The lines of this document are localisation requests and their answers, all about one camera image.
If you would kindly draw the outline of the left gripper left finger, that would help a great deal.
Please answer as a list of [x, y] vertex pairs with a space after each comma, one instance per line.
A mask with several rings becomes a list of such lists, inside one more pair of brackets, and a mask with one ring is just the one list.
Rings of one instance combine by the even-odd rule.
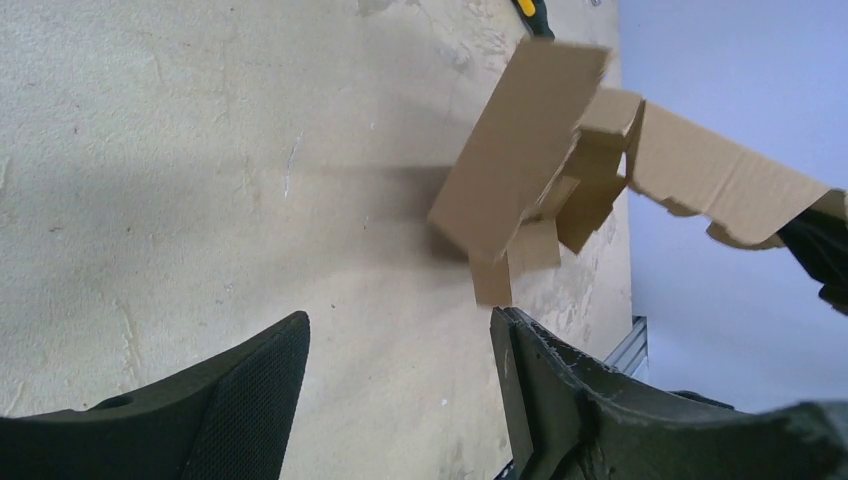
[[4, 479], [277, 479], [310, 322], [296, 311], [243, 343], [83, 410], [1, 420]]

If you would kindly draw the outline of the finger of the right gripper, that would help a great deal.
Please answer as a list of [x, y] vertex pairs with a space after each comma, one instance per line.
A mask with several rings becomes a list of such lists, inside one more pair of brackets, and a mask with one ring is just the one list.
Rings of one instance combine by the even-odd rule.
[[818, 296], [847, 314], [847, 223], [808, 208], [783, 226], [777, 236], [807, 274], [822, 287]]

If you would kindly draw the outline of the brown cardboard box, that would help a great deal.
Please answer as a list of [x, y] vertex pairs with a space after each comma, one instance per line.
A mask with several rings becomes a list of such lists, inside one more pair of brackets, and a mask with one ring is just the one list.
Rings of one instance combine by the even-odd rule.
[[521, 42], [437, 195], [429, 222], [468, 256], [479, 305], [510, 306], [522, 274], [579, 253], [624, 190], [742, 250], [788, 249], [777, 232], [808, 208], [847, 223], [844, 190], [603, 86], [608, 57]]

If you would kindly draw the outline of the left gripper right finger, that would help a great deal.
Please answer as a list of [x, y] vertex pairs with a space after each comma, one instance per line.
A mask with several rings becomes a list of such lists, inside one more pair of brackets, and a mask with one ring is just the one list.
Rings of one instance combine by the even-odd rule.
[[490, 334], [511, 461], [504, 479], [843, 479], [847, 405], [744, 413], [667, 392], [567, 344], [517, 308]]

